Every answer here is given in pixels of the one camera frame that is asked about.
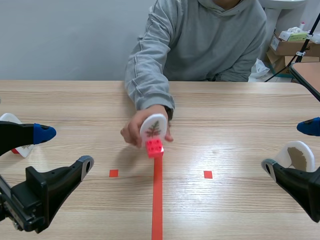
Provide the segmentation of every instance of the gray hoodie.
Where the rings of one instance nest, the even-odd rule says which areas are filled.
[[[258,0],[157,0],[129,57],[125,88],[137,110],[175,108],[169,81],[247,82],[265,39]]]

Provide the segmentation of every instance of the white card with brown leaf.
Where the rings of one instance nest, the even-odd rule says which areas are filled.
[[[149,116],[140,128],[142,146],[145,146],[146,141],[150,139],[159,138],[163,140],[166,136],[167,126],[167,119],[163,114]]]
[[[315,171],[315,156],[302,141],[288,142],[273,159],[284,168],[309,173]]]
[[[22,122],[12,113],[5,113],[0,117],[0,121],[11,122],[15,124],[22,124]],[[17,147],[15,150],[24,158],[26,158],[35,145],[27,145]]]

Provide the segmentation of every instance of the red tape line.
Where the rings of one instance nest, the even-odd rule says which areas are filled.
[[[152,200],[152,240],[163,240],[163,158],[154,159],[153,200]]]

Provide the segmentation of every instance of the wooden table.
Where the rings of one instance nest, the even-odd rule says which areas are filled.
[[[320,62],[298,62],[291,65],[290,72],[320,101]]]
[[[319,240],[320,226],[263,171],[296,130],[320,116],[294,83],[171,82],[173,143],[164,146],[164,240]],[[120,129],[135,110],[115,81],[0,81],[0,112],[53,126],[57,136],[27,159],[10,152],[0,174],[13,186],[25,168],[45,172],[91,155],[95,165],[41,234],[0,223],[1,240],[150,240],[153,161],[127,146]],[[110,178],[109,170],[119,169]],[[212,171],[213,179],[205,179]]]

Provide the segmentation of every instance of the finger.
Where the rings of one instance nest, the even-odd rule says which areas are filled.
[[[132,145],[136,145],[134,143],[134,141],[132,140],[130,133],[129,133],[129,129],[128,129],[128,125],[126,125],[121,131],[120,131],[121,135],[123,136],[123,139],[126,143],[128,144],[132,144]]]
[[[168,141],[168,142],[172,142],[172,141],[174,140],[174,138],[171,136],[169,126],[167,126],[167,128],[166,128],[166,134],[165,134],[164,139],[165,139],[166,141]]]
[[[128,131],[130,134],[130,137],[132,139],[132,141],[135,143],[135,145],[138,148],[141,148],[142,145],[142,139],[140,137],[140,132],[139,132],[139,128],[138,128],[138,124],[135,121],[131,121],[128,125]]]

